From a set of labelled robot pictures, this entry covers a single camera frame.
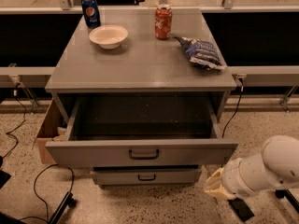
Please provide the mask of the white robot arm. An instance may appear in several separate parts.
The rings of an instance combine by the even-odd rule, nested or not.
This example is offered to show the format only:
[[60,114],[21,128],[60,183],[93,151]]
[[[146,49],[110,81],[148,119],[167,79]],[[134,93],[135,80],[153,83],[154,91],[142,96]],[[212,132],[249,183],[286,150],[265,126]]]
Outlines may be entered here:
[[268,138],[261,151],[245,159],[228,161],[206,181],[204,192],[233,200],[258,195],[263,190],[299,186],[299,140],[286,135]]

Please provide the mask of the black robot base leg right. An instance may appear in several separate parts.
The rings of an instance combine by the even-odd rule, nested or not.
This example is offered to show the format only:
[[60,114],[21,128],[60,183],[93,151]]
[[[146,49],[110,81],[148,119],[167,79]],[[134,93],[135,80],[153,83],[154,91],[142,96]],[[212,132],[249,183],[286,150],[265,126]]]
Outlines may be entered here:
[[276,190],[275,195],[279,199],[286,198],[289,201],[289,203],[291,204],[291,206],[299,214],[299,202],[297,201],[297,199],[292,195],[292,193],[289,190],[287,190],[287,189]]

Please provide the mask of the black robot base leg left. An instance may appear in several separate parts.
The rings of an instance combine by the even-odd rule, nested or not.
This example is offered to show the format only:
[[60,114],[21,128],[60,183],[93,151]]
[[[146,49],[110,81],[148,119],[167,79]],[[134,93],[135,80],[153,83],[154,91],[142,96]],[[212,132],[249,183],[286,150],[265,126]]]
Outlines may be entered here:
[[77,203],[73,198],[73,193],[68,191],[60,202],[59,206],[56,208],[55,212],[50,217],[48,224],[57,224],[62,214],[64,213],[65,208],[69,207],[73,209],[76,207],[76,205]]

